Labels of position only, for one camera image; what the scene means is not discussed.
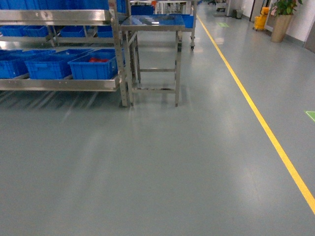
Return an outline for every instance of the red object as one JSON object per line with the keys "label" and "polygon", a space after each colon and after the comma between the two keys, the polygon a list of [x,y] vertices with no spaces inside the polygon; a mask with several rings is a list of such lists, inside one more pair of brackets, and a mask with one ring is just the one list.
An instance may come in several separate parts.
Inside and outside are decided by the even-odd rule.
{"label": "red object", "polygon": [[98,59],[98,58],[91,58],[89,62],[108,62],[109,59]]}

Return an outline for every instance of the potted plant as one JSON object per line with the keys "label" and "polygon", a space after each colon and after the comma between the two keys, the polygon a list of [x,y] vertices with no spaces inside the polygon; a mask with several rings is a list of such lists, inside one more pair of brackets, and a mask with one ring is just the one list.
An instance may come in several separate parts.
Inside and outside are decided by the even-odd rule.
{"label": "potted plant", "polygon": [[297,3],[302,4],[302,0],[277,0],[273,4],[272,12],[276,16],[276,22],[271,34],[272,42],[283,41]]}

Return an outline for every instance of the table top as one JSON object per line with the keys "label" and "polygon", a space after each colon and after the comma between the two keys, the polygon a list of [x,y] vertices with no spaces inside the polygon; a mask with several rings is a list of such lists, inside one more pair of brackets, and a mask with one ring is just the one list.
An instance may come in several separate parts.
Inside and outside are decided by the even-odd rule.
{"label": "table top", "polygon": [[185,23],[182,16],[135,15],[127,18],[120,28],[125,31],[180,31],[185,30]]}

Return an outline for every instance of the plant pot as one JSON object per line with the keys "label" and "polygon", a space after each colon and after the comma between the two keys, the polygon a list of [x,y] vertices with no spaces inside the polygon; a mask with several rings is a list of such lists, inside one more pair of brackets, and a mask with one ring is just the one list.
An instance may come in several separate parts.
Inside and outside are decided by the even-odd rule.
{"label": "plant pot", "polygon": [[271,34],[271,42],[281,43],[285,37],[286,30],[290,24],[292,15],[278,15]]}

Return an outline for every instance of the door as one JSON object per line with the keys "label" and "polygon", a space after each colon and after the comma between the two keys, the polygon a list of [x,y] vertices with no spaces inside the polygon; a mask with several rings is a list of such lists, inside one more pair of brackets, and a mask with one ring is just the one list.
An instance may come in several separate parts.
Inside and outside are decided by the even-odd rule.
{"label": "door", "polygon": [[315,23],[313,23],[310,35],[305,43],[305,48],[315,53]]}

